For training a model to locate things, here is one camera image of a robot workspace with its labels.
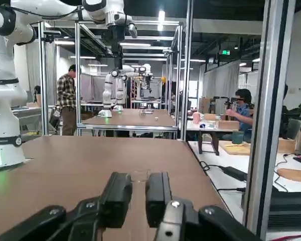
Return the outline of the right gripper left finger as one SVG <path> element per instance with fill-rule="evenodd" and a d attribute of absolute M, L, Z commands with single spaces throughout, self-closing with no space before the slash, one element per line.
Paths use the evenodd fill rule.
<path fill-rule="evenodd" d="M 102 240 L 107 228 L 121 228 L 132 197 L 127 173 L 113 172 L 99 196 L 67 211 L 50 205 L 0 234 L 0 240 Z"/>

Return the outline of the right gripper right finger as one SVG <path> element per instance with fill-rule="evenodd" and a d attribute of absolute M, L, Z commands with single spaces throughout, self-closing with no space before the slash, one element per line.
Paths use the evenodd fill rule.
<path fill-rule="evenodd" d="M 259 240 L 222 208 L 195 210 L 190 200 L 172 196 L 167 172 L 152 173 L 145 185 L 148 225 L 155 240 Z"/>

